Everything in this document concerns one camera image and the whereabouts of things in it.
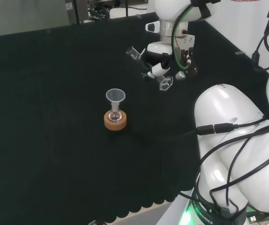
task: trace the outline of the table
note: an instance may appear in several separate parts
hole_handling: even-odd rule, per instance
[[[194,102],[205,89],[229,83],[267,107],[265,74],[206,22],[190,25],[199,77],[168,92],[143,81],[125,51],[157,41],[144,31],[156,20],[149,14],[0,37],[0,225],[112,222],[171,202],[161,159],[169,182],[190,190],[196,137],[175,136],[194,128]],[[126,93],[128,125],[118,133],[103,124],[110,88]]]

